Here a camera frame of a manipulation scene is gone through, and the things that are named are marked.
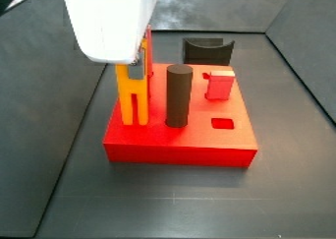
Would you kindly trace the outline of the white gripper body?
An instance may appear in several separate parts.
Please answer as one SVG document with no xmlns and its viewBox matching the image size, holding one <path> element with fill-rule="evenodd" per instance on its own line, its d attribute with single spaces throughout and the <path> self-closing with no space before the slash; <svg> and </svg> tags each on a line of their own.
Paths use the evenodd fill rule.
<svg viewBox="0 0 336 239">
<path fill-rule="evenodd" d="M 138 54 L 158 0 L 64 0 L 86 56 L 130 64 Z"/>
</svg>

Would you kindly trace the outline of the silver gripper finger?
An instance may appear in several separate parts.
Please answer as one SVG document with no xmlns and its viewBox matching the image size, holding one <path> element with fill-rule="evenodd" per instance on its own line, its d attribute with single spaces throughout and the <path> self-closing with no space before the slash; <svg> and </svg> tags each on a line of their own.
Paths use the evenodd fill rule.
<svg viewBox="0 0 336 239">
<path fill-rule="evenodd" d="M 140 50 L 134 62 L 128 65 L 128 77 L 132 80 L 142 80 L 144 78 L 144 60 L 144 51 Z"/>
</svg>

